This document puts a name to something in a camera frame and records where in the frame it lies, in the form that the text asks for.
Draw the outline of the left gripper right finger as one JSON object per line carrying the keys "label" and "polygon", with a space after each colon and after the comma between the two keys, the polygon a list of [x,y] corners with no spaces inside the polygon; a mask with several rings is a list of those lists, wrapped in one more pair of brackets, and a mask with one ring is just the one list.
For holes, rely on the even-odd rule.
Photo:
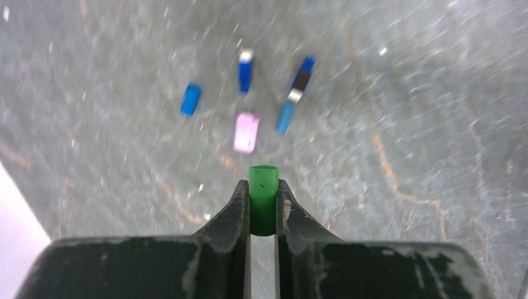
{"label": "left gripper right finger", "polygon": [[449,243],[346,241],[323,227],[280,180],[277,298],[493,298],[464,248]]}

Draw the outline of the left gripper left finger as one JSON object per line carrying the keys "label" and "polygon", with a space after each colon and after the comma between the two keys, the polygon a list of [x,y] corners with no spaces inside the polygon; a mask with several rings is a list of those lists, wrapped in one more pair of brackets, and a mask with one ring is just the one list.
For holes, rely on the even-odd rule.
{"label": "left gripper left finger", "polygon": [[191,235],[51,243],[17,298],[250,298],[249,185]]}

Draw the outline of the green marker cap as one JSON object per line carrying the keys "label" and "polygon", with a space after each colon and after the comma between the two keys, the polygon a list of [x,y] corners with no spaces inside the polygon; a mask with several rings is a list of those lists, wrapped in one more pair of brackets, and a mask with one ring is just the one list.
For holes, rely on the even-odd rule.
{"label": "green marker cap", "polygon": [[279,168],[257,165],[249,168],[251,234],[268,237],[275,233]]}

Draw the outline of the pink highlighter cap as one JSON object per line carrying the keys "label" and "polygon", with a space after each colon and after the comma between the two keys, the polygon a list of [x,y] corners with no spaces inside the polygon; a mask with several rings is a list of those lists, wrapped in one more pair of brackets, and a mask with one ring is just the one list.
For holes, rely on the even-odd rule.
{"label": "pink highlighter cap", "polygon": [[235,122],[233,149],[236,152],[250,154],[257,143],[260,117],[250,112],[240,112]]}

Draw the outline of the dark blue marker cap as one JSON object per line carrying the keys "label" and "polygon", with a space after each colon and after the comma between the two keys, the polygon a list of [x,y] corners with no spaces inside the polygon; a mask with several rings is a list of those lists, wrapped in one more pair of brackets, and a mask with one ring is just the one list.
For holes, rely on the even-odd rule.
{"label": "dark blue marker cap", "polygon": [[311,55],[306,56],[300,65],[295,79],[293,80],[291,90],[287,96],[287,100],[293,103],[298,103],[308,86],[311,78],[312,70],[315,64],[315,58]]}

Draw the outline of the blue cap with clip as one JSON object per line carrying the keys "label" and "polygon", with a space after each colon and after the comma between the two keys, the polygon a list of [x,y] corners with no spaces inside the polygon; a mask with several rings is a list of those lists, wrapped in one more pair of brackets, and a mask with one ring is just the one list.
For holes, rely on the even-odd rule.
{"label": "blue cap with clip", "polygon": [[248,93],[252,82],[253,73],[253,49],[242,49],[238,60],[238,82],[240,92]]}

